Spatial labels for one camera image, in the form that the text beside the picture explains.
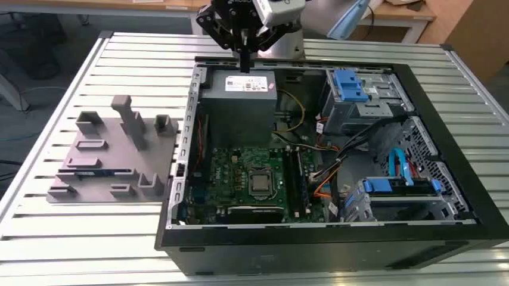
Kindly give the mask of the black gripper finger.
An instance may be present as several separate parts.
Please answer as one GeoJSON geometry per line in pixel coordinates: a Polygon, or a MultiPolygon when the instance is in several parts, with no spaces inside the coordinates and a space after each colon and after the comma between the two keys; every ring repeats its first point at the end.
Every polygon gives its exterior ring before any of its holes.
{"type": "Polygon", "coordinates": [[[268,51],[288,35],[298,32],[298,24],[288,23],[268,28],[259,33],[262,27],[249,26],[245,29],[245,72],[250,73],[251,54],[268,51]]]}
{"type": "Polygon", "coordinates": [[[239,58],[239,69],[241,72],[245,73],[245,44],[242,39],[242,30],[235,29],[229,31],[221,25],[219,20],[221,18],[215,14],[211,4],[203,6],[198,12],[195,22],[211,36],[219,47],[223,49],[230,49],[237,53],[239,58]]]}

